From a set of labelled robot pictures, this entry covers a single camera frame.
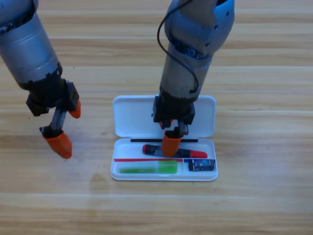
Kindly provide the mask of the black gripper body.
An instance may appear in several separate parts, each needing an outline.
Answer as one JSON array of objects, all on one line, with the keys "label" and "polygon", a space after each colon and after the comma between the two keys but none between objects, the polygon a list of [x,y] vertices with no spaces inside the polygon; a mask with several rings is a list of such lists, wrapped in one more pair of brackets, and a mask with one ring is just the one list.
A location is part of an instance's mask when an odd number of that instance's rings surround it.
[{"label": "black gripper body", "polygon": [[173,119],[178,121],[174,128],[174,134],[188,135],[188,126],[192,124],[195,116],[195,98],[177,98],[169,94],[155,96],[153,105],[153,121],[159,123],[162,120]]},{"label": "black gripper body", "polygon": [[43,79],[20,84],[22,89],[29,91],[26,104],[33,116],[47,114],[49,109],[56,108],[56,118],[50,124],[53,131],[62,129],[66,112],[71,110],[71,83],[61,77],[62,72],[63,68],[58,63],[57,69],[47,73]]}]

